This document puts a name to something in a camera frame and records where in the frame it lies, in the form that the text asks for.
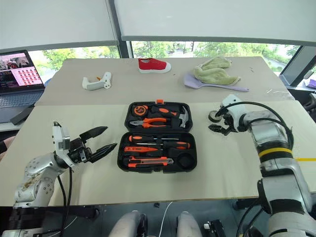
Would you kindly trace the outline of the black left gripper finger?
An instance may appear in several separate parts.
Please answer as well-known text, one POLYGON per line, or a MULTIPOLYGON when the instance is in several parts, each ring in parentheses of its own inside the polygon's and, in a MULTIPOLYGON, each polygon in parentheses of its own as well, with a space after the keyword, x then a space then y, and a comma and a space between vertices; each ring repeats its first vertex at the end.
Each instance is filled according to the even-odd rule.
POLYGON ((99 126, 99 127, 92 128, 92 129, 80 134, 79 138, 81 140, 81 145, 84 146, 85 143, 87 142, 87 140, 101 135, 107 129, 108 129, 107 126, 99 126))
POLYGON ((109 153, 111 153, 116 146, 117 146, 117 143, 112 143, 112 144, 108 144, 108 145, 105 145, 105 146, 99 148, 95 153, 92 153, 89 156, 88 162, 90 162, 90 163, 97 162, 98 160, 104 158, 109 153))

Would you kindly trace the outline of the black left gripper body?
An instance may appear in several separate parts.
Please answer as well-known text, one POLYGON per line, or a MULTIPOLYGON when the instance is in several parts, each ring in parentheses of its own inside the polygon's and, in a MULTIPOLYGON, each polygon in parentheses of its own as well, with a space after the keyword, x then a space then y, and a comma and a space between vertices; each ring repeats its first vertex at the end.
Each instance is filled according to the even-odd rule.
POLYGON ((70 142, 68 156, 72 162, 88 162, 91 156, 91 149, 86 147, 80 138, 77 138, 70 142))

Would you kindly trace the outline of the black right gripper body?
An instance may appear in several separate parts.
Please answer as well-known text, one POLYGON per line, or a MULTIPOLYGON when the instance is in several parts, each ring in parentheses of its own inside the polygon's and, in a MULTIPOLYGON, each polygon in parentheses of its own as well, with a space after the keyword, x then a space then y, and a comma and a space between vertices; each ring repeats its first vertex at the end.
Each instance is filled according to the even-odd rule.
POLYGON ((228 127, 224 129, 223 134, 227 136, 229 133, 234 132, 237 133, 237 130, 234 127, 234 119, 232 116, 223 116, 224 124, 228 127))

